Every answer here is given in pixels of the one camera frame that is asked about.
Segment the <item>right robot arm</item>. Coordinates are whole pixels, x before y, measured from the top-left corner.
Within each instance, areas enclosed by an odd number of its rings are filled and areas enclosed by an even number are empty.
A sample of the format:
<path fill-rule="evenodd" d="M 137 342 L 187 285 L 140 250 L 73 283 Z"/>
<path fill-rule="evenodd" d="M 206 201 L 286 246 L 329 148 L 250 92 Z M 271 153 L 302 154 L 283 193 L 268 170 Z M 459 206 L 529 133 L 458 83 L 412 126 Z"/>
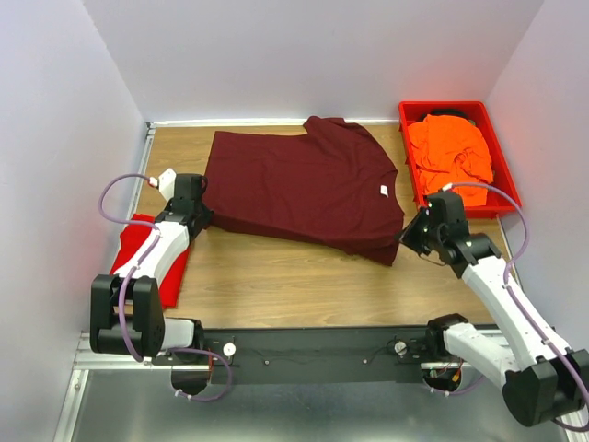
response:
<path fill-rule="evenodd" d="M 436 252 L 490 312 L 506 347 L 484 336 L 459 314 L 430 320 L 424 352 L 433 360 L 456 357 L 469 363 L 502 393 L 514 419 L 530 427 L 588 405 L 588 353 L 573 350 L 514 280 L 513 264 L 485 234 L 472 234 L 463 200 L 450 183 L 430 194 L 398 241 L 419 255 Z"/>

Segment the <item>maroon t shirt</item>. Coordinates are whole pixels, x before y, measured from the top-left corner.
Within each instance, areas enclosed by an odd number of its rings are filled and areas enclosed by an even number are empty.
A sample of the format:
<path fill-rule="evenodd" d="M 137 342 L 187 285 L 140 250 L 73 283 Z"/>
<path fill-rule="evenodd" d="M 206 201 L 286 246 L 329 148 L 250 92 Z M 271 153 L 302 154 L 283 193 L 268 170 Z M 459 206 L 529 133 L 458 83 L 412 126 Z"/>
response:
<path fill-rule="evenodd" d="M 204 195 L 213 225 L 392 265 L 404 221 L 396 166 L 357 123 L 312 116 L 304 128 L 299 135 L 214 134 Z"/>

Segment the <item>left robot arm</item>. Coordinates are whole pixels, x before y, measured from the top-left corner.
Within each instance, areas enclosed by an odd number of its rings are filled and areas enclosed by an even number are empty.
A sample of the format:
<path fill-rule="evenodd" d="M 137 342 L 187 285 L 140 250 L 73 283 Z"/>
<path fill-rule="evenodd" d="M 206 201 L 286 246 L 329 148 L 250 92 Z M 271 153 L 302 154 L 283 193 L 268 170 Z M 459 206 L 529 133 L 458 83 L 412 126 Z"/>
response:
<path fill-rule="evenodd" d="M 155 221 L 116 218 L 104 209 L 108 191 L 130 178 L 145 181 L 166 200 Z M 206 353 L 200 322 L 164 317 L 160 286 L 178 257 L 210 224 L 213 211 L 203 202 L 207 189 L 205 176 L 173 169 L 157 178 L 123 174 L 106 185 L 98 198 L 99 213 L 119 225 L 146 227 L 149 233 L 127 262 L 112 274 L 96 276 L 91 284 L 89 342 L 94 353 L 128 355 L 141 363 L 170 352 L 185 364 Z"/>

